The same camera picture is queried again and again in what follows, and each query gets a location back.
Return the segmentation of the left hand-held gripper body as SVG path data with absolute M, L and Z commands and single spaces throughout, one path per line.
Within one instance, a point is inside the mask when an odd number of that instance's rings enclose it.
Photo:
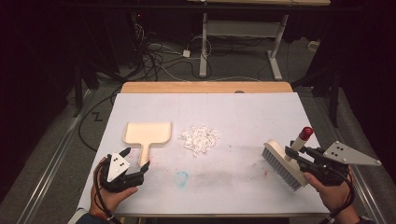
M 130 163 L 125 157 L 123 158 L 120 153 L 108 154 L 102 163 L 100 185 L 109 192 L 122 192 L 140 186 L 144 182 L 144 174 L 140 173 L 140 170 L 127 175 Z

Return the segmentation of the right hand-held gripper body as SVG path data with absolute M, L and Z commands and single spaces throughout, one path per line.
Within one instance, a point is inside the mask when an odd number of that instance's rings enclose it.
M 313 159 L 313 161 L 308 161 L 299 157 L 300 170 L 312 174 L 326 187 L 340 186 L 347 179 L 350 164 L 373 166 L 382 164 L 380 160 L 369 157 L 339 141 L 335 141 L 327 149 L 302 147 L 300 152 Z

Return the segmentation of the white brush with red-tipped handle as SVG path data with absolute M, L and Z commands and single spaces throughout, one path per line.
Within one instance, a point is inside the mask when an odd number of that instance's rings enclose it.
M 294 141 L 307 142 L 313 134 L 311 127 L 303 127 Z M 280 175 L 280 177 L 293 189 L 305 187 L 307 181 L 297 163 L 297 160 L 286 161 L 284 159 L 285 147 L 281 147 L 275 140 L 269 140 L 264 144 L 262 156 L 269 165 Z

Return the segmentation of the beige dustpan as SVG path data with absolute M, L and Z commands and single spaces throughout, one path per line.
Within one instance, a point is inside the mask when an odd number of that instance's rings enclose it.
M 142 167 L 149 161 L 149 148 L 162 145 L 171 138 L 171 122 L 131 123 L 126 125 L 123 141 L 131 146 L 140 146 L 138 165 Z

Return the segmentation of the person's left hand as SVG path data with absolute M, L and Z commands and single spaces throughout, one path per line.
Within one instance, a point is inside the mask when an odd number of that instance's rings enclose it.
M 137 187 L 128 188 L 122 192 L 114 193 L 103 189 L 100 185 L 100 174 L 102 172 L 102 163 L 105 161 L 102 158 L 93 171 L 93 185 L 91 189 L 91 205 L 90 212 L 113 214 L 119 204 L 138 192 Z

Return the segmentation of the person's right hand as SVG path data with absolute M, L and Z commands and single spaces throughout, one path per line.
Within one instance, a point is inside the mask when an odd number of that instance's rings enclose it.
M 304 173 L 304 178 L 318 192 L 320 199 L 330 212 L 341 208 L 347 201 L 350 189 L 346 182 L 340 186 L 327 187 L 310 173 Z

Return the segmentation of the black metal stand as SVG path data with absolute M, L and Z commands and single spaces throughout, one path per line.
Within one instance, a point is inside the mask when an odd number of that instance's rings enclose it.
M 77 63 L 74 68 L 74 93 L 75 93 L 75 112 L 76 118 L 83 105 L 83 86 L 88 89 L 92 86 L 92 80 L 89 68 L 84 63 Z
M 293 89 L 297 87 L 311 87 L 312 94 L 315 97 L 323 97 L 328 95 L 329 102 L 329 119 L 334 128 L 338 127 L 337 108 L 339 105 L 338 95 L 340 86 L 340 65 L 337 63 L 329 63 L 319 68 L 316 72 L 307 73 L 291 83 Z

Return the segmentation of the pile of white paper scraps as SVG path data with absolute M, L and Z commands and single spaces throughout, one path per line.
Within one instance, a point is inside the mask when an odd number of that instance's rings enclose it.
M 183 130 L 179 135 L 179 139 L 184 141 L 183 147 L 192 152 L 194 157 L 206 154 L 213 148 L 220 138 L 216 129 L 209 128 L 206 125 L 193 126 Z

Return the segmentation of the white table cover sheet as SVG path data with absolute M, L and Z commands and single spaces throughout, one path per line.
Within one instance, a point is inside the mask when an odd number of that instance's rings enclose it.
M 149 152 L 138 192 L 121 203 L 131 216 L 294 216 L 324 214 L 312 187 L 292 190 L 263 159 L 270 139 L 294 140 L 309 120 L 295 93 L 121 93 L 95 158 L 126 148 L 129 122 L 171 122 L 172 136 Z M 191 125 L 216 129 L 220 138 L 194 157 L 179 139 Z

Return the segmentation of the white metal desk frame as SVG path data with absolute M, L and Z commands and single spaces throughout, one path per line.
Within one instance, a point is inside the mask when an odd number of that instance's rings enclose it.
M 327 7 L 330 0 L 189 0 L 199 3 L 202 7 L 213 7 L 215 4 L 222 4 L 230 7 L 232 4 L 247 5 L 248 7 Z M 231 19 L 211 19 L 208 13 L 203 13 L 202 39 L 199 77 L 208 77 L 208 56 L 212 50 L 212 45 L 208 36 L 236 36 L 236 37 L 270 37 L 275 40 L 272 49 L 266 52 L 267 61 L 270 65 L 275 80 L 282 80 L 276 54 L 287 26 L 289 14 L 281 15 L 279 21 L 243 21 Z

